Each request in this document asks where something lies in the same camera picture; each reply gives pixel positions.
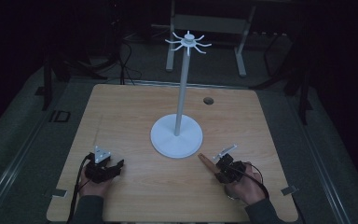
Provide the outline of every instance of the white mug tree stand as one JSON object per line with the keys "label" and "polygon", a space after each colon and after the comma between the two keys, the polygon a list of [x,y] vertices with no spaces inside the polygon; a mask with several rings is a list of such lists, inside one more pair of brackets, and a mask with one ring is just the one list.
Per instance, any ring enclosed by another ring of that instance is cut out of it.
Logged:
{"label": "white mug tree stand", "polygon": [[156,151],[169,158],[181,159],[189,157],[199,150],[203,138],[202,129],[199,124],[191,117],[183,115],[191,49],[194,48],[199,53],[204,54],[205,52],[201,51],[197,46],[209,47],[211,44],[202,45],[197,43],[204,36],[195,39],[189,31],[187,31],[184,38],[177,36],[175,33],[172,34],[180,39],[179,41],[165,40],[170,44],[180,44],[179,47],[172,50],[179,50],[185,47],[177,112],[157,120],[151,129],[150,137]]}

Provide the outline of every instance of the metal frame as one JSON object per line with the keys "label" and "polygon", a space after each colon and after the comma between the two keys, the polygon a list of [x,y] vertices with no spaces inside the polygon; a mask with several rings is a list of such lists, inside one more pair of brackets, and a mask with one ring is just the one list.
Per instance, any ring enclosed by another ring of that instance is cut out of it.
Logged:
{"label": "metal frame", "polygon": [[[246,42],[246,38],[249,34],[249,29],[251,27],[251,23],[254,15],[255,15],[255,6],[252,6],[247,20],[175,14],[175,0],[172,0],[170,40],[173,41],[174,39],[172,33],[175,31],[175,29],[217,32],[217,33],[226,33],[226,34],[239,34],[241,35],[241,42],[237,47],[234,48],[234,53],[237,61],[239,75],[240,77],[245,77],[246,70],[245,70],[245,63],[242,58],[242,51]],[[168,72],[171,72],[173,70],[173,59],[174,59],[173,49],[174,49],[174,44],[170,44],[168,47],[167,64],[165,67],[165,69]]]}

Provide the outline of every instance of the cable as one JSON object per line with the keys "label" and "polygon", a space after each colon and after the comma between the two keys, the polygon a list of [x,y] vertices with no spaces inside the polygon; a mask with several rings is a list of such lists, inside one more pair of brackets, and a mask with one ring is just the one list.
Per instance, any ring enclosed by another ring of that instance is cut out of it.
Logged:
{"label": "cable", "polygon": [[253,180],[257,184],[257,186],[260,187],[263,190],[264,195],[266,196],[266,198],[269,198],[269,191],[267,190],[266,186],[264,186],[263,176],[261,175],[261,172],[257,169],[257,167],[253,166],[251,163],[243,162],[242,164],[245,164],[245,163],[251,165],[253,168],[255,168],[257,170],[257,172],[261,176],[261,183],[258,180],[256,180],[254,177],[247,175],[246,173],[244,173],[241,170],[235,169],[235,168],[233,168],[233,167],[231,167],[229,165],[225,165],[225,166],[227,168],[229,168],[231,170],[234,170],[234,171],[236,171],[236,172],[248,177],[249,179]]}
{"label": "cable", "polygon": [[71,201],[71,210],[69,212],[68,220],[66,221],[67,224],[69,224],[71,222],[72,217],[74,216],[77,194],[78,194],[79,190],[84,187],[84,185],[83,185],[81,188],[79,188],[79,180],[80,180],[81,172],[83,170],[84,163],[86,162],[86,160],[90,160],[90,159],[91,159],[91,154],[87,155],[80,164],[79,171],[77,173],[76,184],[74,187],[74,195],[73,195],[72,201]]}
{"label": "cable", "polygon": [[127,66],[127,63],[132,55],[132,48],[131,46],[126,43],[126,42],[123,42],[123,45],[127,46],[129,48],[129,55],[127,56],[125,62],[123,62],[121,60],[121,57],[119,58],[119,61],[120,61],[120,65],[121,65],[121,72],[120,72],[120,84],[121,85],[125,85],[125,74],[127,74],[128,78],[130,79],[132,85],[135,85],[135,83],[133,82],[133,78],[131,77],[130,73],[129,73],[129,70],[131,71],[134,71],[136,73],[138,73],[140,76],[138,76],[136,79],[140,79],[142,77],[142,73],[140,71],[137,71],[137,70],[134,70],[134,69],[131,69]]}
{"label": "cable", "polygon": [[89,182],[90,182],[90,179],[89,179],[86,183],[84,183],[82,186],[80,186],[80,188],[78,189],[78,191],[80,191],[81,189],[83,189],[83,187],[86,186]]}
{"label": "cable", "polygon": [[113,43],[113,51],[111,52],[108,60],[104,63],[100,63],[97,65],[93,65],[93,70],[102,70],[106,67],[109,67],[113,64],[115,64],[117,61],[120,60],[120,47],[122,45],[123,37],[123,24],[122,24],[122,5],[121,1],[108,1],[108,7],[106,10],[110,9],[111,13],[106,12],[105,15],[111,15],[111,18],[106,18],[107,20],[111,21],[111,29],[112,29],[112,38],[114,40]]}

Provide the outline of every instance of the sleeve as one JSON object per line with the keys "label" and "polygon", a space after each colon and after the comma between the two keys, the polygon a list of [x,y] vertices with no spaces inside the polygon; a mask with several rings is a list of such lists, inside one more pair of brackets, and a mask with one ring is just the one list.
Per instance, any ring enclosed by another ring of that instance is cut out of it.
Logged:
{"label": "sleeve", "polygon": [[86,195],[77,202],[77,209],[71,224],[103,224],[103,198]]}
{"label": "sleeve", "polygon": [[245,207],[249,219],[253,224],[284,223],[278,218],[274,206],[269,199],[264,199]]}

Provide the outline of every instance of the hand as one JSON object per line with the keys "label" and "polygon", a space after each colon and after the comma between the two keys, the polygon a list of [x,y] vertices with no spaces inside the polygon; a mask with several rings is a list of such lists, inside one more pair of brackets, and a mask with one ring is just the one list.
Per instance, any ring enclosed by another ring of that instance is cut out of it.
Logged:
{"label": "hand", "polygon": [[85,170],[86,168],[83,168],[81,172],[81,180],[79,183],[79,187],[81,188],[79,190],[80,197],[85,195],[96,195],[96,196],[104,197],[106,192],[109,190],[113,178],[105,182],[96,184],[95,182],[92,182],[92,180],[86,177]]}
{"label": "hand", "polygon": [[[246,162],[244,165],[246,166],[245,173],[261,183],[261,175],[259,173],[253,173],[251,163]],[[227,184],[227,189],[234,192],[248,205],[257,203],[266,198],[264,191],[254,182],[254,180],[247,176],[243,176],[240,182]]]}

